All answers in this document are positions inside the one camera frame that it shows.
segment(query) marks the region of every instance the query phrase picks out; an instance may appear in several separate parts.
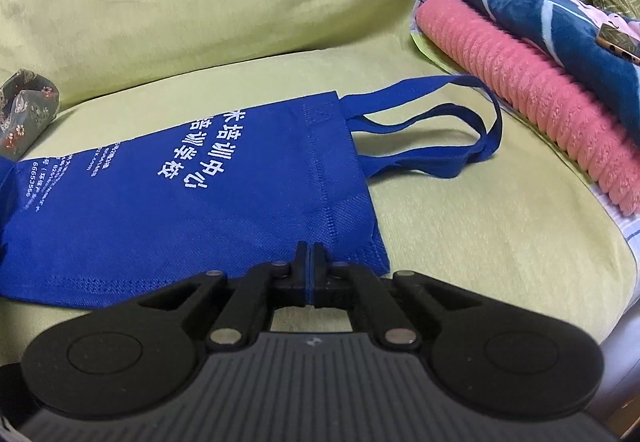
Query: bag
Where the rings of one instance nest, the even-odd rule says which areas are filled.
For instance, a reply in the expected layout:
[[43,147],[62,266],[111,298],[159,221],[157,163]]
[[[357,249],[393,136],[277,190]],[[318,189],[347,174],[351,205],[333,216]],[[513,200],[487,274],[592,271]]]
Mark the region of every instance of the bag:
[[[487,92],[497,115],[489,133],[475,112],[450,103],[399,125],[364,117],[446,83]],[[356,152],[351,132],[391,133],[436,115],[462,119],[478,141]],[[501,134],[497,100],[481,80],[435,76],[227,112],[65,157],[1,159],[0,294],[103,307],[196,273],[232,278],[291,260],[297,241],[322,242],[333,259],[382,275],[389,262],[366,178],[391,169],[455,177],[489,158]]]

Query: bag handle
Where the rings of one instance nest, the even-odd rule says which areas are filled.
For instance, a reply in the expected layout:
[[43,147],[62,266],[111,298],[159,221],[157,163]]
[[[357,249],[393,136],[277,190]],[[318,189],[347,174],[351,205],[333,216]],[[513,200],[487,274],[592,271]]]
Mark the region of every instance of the bag handle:
[[[419,99],[448,83],[481,88],[487,93],[494,104],[496,115],[489,132],[486,131],[484,122],[478,114],[454,103],[443,103],[397,125],[381,125],[365,117],[366,114],[388,110]],[[393,133],[404,130],[423,119],[437,115],[453,115],[480,135],[473,145],[468,146],[426,146],[384,157],[359,155],[360,165],[367,178],[390,169],[418,169],[433,177],[453,178],[460,174],[465,165],[491,157],[500,146],[502,138],[502,115],[498,99],[480,79],[467,74],[405,79],[376,92],[345,96],[340,99],[340,106],[351,132]]]

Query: blue plush blanket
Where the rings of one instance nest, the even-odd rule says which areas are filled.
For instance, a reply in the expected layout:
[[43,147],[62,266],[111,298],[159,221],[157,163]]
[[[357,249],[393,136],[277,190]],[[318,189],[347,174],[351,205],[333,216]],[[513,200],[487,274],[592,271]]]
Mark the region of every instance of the blue plush blanket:
[[603,18],[623,25],[628,20],[577,0],[465,1],[498,26],[548,53],[604,102],[640,145],[640,68],[595,41]]

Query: silver screw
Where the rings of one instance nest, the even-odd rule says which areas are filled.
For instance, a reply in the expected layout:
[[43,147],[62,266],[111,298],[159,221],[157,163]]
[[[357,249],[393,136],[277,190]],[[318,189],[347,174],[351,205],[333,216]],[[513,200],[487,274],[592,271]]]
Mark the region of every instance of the silver screw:
[[242,334],[235,328],[219,328],[213,330],[209,339],[218,345],[235,345],[242,339]]
[[418,336],[408,328],[392,328],[386,331],[385,339],[392,345],[410,345],[418,339]]

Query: phone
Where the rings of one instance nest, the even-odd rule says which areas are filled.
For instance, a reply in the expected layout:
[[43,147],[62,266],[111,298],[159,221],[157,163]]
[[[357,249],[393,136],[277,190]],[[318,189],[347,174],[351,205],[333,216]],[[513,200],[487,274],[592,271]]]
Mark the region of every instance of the phone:
[[640,42],[615,27],[603,24],[596,36],[596,43],[623,60],[640,66]]

